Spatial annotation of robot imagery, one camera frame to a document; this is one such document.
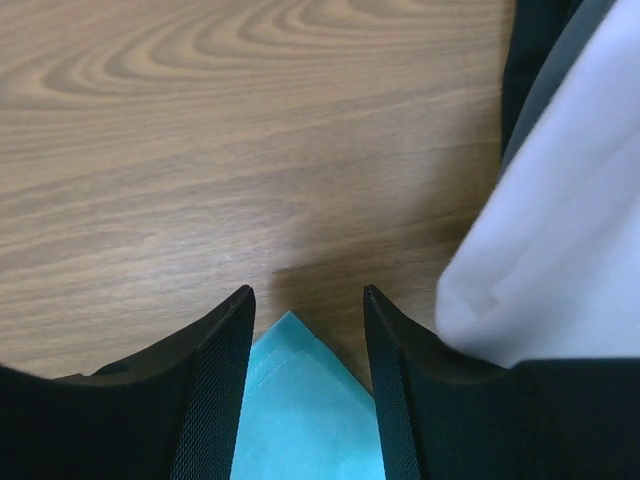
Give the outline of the teal t-shirt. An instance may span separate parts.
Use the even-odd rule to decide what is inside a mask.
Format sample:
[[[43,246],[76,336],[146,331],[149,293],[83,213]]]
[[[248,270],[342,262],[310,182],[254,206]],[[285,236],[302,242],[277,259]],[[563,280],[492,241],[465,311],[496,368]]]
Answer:
[[[291,312],[251,348],[231,476],[385,476],[373,398]]]

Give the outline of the white black folded t-shirt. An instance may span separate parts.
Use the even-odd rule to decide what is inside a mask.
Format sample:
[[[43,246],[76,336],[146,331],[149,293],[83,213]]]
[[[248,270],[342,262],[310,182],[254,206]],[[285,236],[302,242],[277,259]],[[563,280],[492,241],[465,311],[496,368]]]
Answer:
[[[520,1],[500,178],[441,275],[435,324],[501,366],[639,353],[639,5]]]

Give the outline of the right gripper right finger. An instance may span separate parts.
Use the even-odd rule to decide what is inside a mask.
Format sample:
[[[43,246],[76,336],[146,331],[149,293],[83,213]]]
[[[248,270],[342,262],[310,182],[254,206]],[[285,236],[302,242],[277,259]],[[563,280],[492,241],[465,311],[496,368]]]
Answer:
[[[389,479],[635,479],[639,363],[471,358],[368,286],[363,313]]]

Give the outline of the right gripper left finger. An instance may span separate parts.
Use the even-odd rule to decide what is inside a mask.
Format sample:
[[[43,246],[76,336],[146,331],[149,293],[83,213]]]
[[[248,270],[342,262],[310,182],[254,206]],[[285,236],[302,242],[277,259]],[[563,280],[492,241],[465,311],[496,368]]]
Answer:
[[[203,318],[93,374],[1,370],[5,479],[227,479],[256,302]]]

